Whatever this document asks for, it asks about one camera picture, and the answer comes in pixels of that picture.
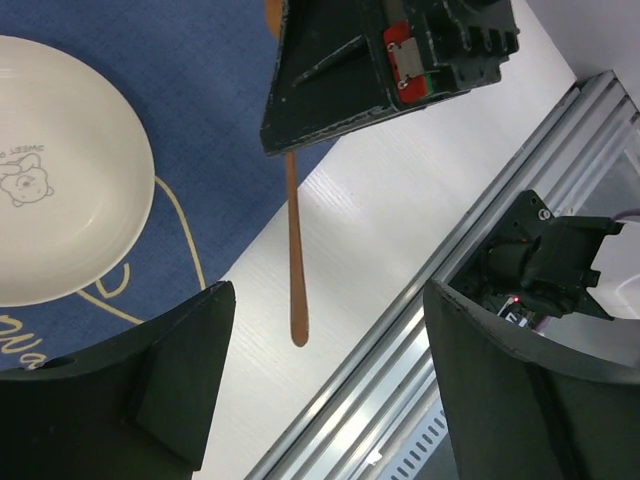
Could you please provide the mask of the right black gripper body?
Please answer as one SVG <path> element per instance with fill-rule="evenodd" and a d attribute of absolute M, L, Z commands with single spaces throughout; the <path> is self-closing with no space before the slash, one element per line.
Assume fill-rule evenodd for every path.
<path fill-rule="evenodd" d="M 519 33 L 510 1 L 367 3 L 367 43 L 396 112 L 500 82 Z"/>

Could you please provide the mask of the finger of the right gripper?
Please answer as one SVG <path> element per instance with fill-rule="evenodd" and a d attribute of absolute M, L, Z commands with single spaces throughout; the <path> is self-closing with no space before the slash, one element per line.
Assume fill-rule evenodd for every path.
<path fill-rule="evenodd" d="M 383 45 L 380 1 L 285 1 L 274 75 L 260 129 L 280 155 L 399 113 Z"/>

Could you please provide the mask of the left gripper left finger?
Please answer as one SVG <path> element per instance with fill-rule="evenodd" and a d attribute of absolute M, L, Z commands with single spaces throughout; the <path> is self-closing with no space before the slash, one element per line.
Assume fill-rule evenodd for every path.
<path fill-rule="evenodd" d="M 219 281 L 35 370 L 1 374 L 5 479 L 189 479 L 204 463 L 236 309 Z"/>

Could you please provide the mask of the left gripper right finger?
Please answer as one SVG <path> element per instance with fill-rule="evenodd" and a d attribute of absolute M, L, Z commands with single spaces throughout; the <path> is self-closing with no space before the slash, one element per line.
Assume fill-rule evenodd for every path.
<path fill-rule="evenodd" d="M 639 371 L 558 344 L 435 280 L 423 289 L 462 479 L 636 479 Z"/>

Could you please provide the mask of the blue placemat with gold print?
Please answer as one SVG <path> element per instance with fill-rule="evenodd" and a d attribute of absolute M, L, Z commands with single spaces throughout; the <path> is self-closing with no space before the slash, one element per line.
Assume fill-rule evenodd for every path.
<path fill-rule="evenodd" d="M 84 61 L 147 132 L 147 226 L 97 284 L 1 313 L 1 366 L 33 369 L 150 320 L 221 278 L 285 200 L 259 130 L 276 39 L 260 1 L 5 1 L 1 31 Z"/>

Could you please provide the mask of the copper spoon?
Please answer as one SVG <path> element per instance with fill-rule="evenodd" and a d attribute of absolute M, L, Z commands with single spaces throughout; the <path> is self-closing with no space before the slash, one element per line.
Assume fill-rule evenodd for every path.
<path fill-rule="evenodd" d="M 309 308 L 304 274 L 302 236 L 297 189 L 297 165 L 293 151 L 285 154 L 289 233 L 290 335 L 293 344 L 304 347 L 309 339 Z"/>

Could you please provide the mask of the cream ceramic plate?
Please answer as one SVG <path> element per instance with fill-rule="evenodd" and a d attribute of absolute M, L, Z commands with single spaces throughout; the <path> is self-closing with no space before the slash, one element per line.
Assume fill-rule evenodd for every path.
<path fill-rule="evenodd" d="M 57 300 L 132 249 L 150 214 L 154 160 L 124 96 L 80 60 L 1 40 L 1 303 Z"/>

